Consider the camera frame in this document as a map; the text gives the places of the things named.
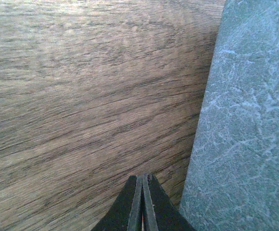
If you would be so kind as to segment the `green glasses case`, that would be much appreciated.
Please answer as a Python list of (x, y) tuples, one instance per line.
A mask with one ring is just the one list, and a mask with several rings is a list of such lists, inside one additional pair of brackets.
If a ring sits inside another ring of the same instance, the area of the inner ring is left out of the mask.
[(279, 231), (279, 0), (228, 0), (180, 213), (199, 231)]

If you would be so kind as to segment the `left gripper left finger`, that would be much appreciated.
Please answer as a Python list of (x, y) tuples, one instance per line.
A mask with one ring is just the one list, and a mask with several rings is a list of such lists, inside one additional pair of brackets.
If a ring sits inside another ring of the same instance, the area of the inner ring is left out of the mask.
[(93, 231), (140, 231), (142, 229), (142, 177), (130, 176), (106, 215)]

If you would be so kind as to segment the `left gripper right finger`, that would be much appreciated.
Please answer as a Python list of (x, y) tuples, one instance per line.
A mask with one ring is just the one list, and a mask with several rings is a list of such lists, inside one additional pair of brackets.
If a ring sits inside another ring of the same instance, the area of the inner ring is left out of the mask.
[(143, 175), (143, 224), (145, 231), (194, 231), (172, 204), (153, 174)]

